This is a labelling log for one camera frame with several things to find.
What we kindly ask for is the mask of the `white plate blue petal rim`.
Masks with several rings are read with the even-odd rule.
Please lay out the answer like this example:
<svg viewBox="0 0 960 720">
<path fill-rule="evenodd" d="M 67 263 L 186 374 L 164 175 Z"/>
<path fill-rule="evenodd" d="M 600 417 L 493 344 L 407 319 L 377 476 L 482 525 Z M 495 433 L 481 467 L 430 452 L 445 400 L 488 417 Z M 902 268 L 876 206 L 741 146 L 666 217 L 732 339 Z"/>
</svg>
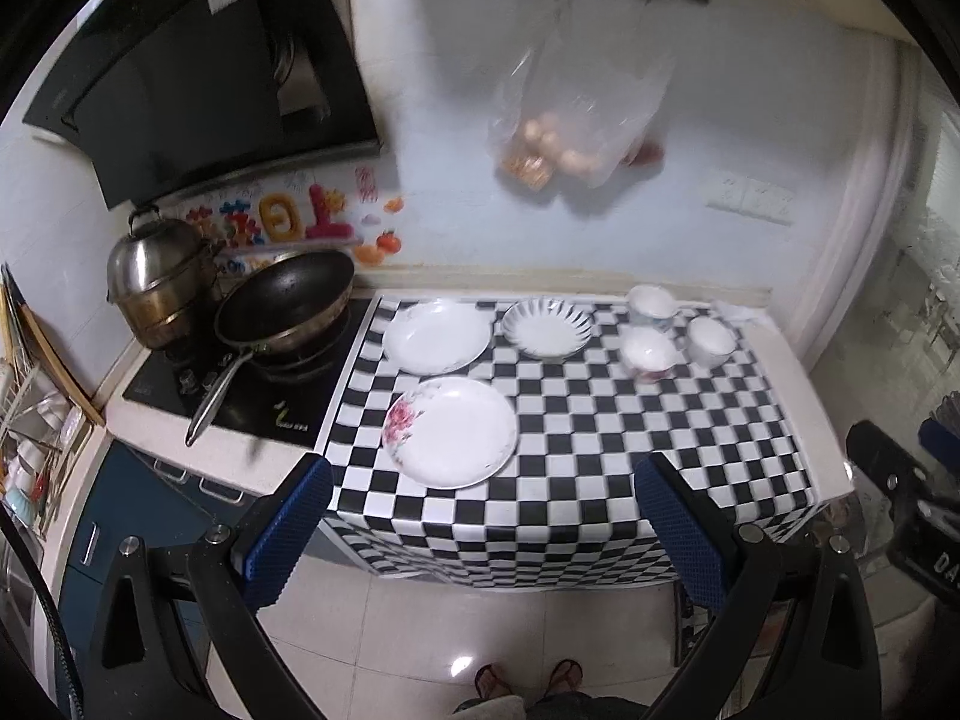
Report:
<svg viewBox="0 0 960 720">
<path fill-rule="evenodd" d="M 516 302 L 501 320 L 503 335 L 524 355 L 565 359 L 594 335 L 594 320 L 573 302 L 534 298 Z"/>
</svg>

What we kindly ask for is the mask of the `white plate grey swirls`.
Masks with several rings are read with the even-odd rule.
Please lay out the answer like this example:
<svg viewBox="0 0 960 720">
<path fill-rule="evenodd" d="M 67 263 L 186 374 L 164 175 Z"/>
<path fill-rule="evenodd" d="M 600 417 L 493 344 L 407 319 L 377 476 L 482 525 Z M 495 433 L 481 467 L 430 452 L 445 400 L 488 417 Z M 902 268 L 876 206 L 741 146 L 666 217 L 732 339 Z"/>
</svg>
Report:
<svg viewBox="0 0 960 720">
<path fill-rule="evenodd" d="M 442 376 L 469 366 L 491 341 L 490 319 L 475 305 L 452 299 L 420 302 L 387 325 L 384 355 L 402 372 Z"/>
</svg>

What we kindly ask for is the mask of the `blue kitchen cabinet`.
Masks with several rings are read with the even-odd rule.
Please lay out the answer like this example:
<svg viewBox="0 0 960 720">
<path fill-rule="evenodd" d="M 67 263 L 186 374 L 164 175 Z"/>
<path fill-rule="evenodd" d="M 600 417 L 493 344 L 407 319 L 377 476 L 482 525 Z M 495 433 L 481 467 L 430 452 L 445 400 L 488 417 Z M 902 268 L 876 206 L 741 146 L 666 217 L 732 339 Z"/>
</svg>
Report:
<svg viewBox="0 0 960 720">
<path fill-rule="evenodd" d="M 59 613 L 83 695 L 93 697 L 101 601 L 109 595 L 110 566 L 122 541 L 136 536 L 150 548 L 197 541 L 218 523 L 234 527 L 256 496 L 190 473 L 120 440 L 107 443 L 91 491 L 83 497 L 68 542 Z"/>
</svg>

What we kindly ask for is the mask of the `white plate pink flowers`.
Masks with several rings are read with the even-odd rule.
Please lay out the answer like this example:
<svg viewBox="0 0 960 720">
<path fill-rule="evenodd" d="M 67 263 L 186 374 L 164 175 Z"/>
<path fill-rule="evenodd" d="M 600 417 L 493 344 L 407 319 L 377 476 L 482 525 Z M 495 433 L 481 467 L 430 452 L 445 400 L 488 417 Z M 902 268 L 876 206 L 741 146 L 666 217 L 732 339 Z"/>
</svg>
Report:
<svg viewBox="0 0 960 720">
<path fill-rule="evenodd" d="M 516 450 L 519 421 L 505 395 L 460 376 L 425 380 L 389 408 L 381 440 L 416 483 L 464 489 L 498 473 Z"/>
</svg>

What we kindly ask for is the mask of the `white wall switch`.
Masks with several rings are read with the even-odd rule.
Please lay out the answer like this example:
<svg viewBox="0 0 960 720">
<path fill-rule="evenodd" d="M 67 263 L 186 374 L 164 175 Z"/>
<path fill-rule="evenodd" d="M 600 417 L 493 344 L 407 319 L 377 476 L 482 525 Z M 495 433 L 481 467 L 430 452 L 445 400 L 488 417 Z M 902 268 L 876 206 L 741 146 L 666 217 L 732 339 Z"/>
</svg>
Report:
<svg viewBox="0 0 960 720">
<path fill-rule="evenodd" d="M 735 172 L 709 171 L 701 184 L 701 196 L 715 210 L 781 226 L 791 226 L 794 221 L 791 190 Z"/>
</svg>

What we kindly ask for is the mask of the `white bowl dark rim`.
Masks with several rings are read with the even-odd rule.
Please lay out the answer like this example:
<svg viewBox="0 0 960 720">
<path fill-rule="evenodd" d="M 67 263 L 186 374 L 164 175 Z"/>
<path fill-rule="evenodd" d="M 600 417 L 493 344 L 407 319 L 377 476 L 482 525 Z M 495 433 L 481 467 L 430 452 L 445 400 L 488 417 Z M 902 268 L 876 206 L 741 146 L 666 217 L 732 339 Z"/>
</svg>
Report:
<svg viewBox="0 0 960 720">
<path fill-rule="evenodd" d="M 686 352 L 704 369 L 722 366 L 737 349 L 736 335 L 719 320 L 697 317 L 686 327 Z"/>
</svg>

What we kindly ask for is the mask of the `black range hood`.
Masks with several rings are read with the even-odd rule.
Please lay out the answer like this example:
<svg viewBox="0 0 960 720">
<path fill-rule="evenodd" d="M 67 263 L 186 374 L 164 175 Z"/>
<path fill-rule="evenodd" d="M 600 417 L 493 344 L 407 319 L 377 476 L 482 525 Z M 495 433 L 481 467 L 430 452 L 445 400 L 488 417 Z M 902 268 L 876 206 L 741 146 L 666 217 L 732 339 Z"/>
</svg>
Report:
<svg viewBox="0 0 960 720">
<path fill-rule="evenodd" d="M 93 163 L 110 208 L 381 146 L 334 0 L 101 0 L 25 122 Z"/>
</svg>

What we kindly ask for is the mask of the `colourful wall stickers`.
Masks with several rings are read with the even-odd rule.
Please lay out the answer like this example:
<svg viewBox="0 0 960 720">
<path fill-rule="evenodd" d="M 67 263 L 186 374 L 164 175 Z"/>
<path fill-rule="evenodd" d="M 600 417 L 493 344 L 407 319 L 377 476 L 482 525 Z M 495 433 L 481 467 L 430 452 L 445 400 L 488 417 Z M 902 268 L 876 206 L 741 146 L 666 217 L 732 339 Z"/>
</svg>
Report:
<svg viewBox="0 0 960 720">
<path fill-rule="evenodd" d="M 402 252 L 405 200 L 370 161 L 305 167 L 213 188 L 182 200 L 172 215 L 208 239 L 218 270 L 245 277 L 314 249 L 338 249 L 361 266 Z"/>
</svg>

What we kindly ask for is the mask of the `white bowl floral outside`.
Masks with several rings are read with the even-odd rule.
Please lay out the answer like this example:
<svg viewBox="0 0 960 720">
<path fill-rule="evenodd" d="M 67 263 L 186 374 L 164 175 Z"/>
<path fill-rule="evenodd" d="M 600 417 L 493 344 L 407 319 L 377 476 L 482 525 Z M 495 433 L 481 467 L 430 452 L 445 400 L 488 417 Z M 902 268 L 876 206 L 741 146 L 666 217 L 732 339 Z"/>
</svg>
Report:
<svg viewBox="0 0 960 720">
<path fill-rule="evenodd" d="M 674 371 L 681 359 L 674 342 L 656 328 L 620 328 L 620 362 L 633 379 L 661 380 Z"/>
</svg>

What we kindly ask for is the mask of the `clear plastic bag with food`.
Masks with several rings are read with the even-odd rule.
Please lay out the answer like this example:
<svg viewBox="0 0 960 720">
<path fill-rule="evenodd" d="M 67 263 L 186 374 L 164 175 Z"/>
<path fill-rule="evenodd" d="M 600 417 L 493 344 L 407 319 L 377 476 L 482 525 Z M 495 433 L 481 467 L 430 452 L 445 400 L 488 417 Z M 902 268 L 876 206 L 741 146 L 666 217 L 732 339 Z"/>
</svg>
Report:
<svg viewBox="0 0 960 720">
<path fill-rule="evenodd" d="M 532 192 L 556 176 L 601 187 L 646 137 L 674 67 L 652 0 L 550 0 L 494 92 L 496 169 Z"/>
</svg>

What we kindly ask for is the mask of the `operator feet in sandals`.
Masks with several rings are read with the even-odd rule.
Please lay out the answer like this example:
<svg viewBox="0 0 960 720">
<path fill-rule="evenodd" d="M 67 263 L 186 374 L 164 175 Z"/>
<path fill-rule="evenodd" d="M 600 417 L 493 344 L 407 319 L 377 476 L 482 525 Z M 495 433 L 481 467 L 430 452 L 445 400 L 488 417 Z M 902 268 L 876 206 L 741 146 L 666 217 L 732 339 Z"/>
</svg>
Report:
<svg viewBox="0 0 960 720">
<path fill-rule="evenodd" d="M 488 663 L 478 668 L 473 677 L 475 697 L 483 700 L 519 697 L 524 691 L 539 688 L 540 699 L 566 697 L 583 687 L 584 668 L 573 658 L 562 658 L 550 668 L 534 668 L 521 674 L 519 668 Z"/>
</svg>

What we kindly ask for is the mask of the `black frying pan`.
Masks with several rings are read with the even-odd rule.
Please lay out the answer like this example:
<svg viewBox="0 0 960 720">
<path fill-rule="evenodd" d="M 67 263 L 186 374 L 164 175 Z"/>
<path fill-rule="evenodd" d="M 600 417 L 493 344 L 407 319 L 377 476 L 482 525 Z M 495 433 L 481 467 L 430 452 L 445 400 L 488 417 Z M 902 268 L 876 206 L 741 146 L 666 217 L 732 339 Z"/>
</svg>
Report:
<svg viewBox="0 0 960 720">
<path fill-rule="evenodd" d="M 272 263 L 236 286 L 213 323 L 218 340 L 235 355 L 203 395 L 184 444 L 192 447 L 210 427 L 246 362 L 296 351 L 331 327 L 347 307 L 354 279 L 347 254 L 313 250 Z"/>
</svg>

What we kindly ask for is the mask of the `stainless steel steamer pot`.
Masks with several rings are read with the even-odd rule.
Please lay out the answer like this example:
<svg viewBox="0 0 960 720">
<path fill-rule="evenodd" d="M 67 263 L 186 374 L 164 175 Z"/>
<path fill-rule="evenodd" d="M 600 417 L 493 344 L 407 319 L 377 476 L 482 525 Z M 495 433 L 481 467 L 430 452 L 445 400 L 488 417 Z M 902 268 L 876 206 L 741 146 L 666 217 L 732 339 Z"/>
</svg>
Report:
<svg viewBox="0 0 960 720">
<path fill-rule="evenodd" d="M 169 346 L 210 319 L 220 295 L 217 252 L 189 223 L 155 205 L 135 208 L 107 257 L 107 300 L 145 348 Z"/>
</svg>

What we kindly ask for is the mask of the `white bowl blue dots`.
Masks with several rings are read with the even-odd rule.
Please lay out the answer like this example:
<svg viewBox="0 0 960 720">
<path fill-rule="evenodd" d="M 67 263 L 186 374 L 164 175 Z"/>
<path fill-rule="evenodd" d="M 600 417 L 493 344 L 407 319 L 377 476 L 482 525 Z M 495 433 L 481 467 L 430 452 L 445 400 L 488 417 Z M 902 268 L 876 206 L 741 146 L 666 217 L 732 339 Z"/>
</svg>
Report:
<svg viewBox="0 0 960 720">
<path fill-rule="evenodd" d="M 635 327 L 667 332 L 674 325 L 679 303 L 669 289 L 655 284 L 636 284 L 626 294 L 630 322 Z"/>
</svg>

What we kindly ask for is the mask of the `wooden cutting board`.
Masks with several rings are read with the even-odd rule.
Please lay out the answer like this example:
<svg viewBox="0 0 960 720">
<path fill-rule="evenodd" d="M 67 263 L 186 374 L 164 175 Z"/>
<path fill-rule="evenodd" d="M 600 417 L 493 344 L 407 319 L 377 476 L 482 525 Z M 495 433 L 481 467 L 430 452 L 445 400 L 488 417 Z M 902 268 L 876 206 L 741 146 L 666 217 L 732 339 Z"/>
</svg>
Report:
<svg viewBox="0 0 960 720">
<path fill-rule="evenodd" d="M 71 403 L 82 410 L 83 415 L 85 415 L 85 418 L 91 422 L 91 424 L 94 424 L 94 426 L 104 426 L 106 424 L 104 416 L 94 408 L 93 401 L 89 399 L 85 390 L 78 385 L 75 377 L 71 375 L 68 367 L 65 366 L 64 361 L 57 355 L 57 351 L 55 351 L 52 343 L 50 343 L 50 340 L 47 338 L 41 322 L 39 322 L 36 314 L 32 312 L 31 307 L 23 302 L 23 304 L 18 307 L 18 312 L 20 312 L 21 319 L 26 322 L 26 327 L 29 328 L 32 338 L 34 338 L 34 343 L 36 343 L 37 349 L 39 349 L 39 356 L 41 356 L 41 361 L 43 361 L 44 366 L 46 366 L 49 376 L 55 380 L 55 383 L 57 383 L 60 390 L 67 395 Z"/>
</svg>

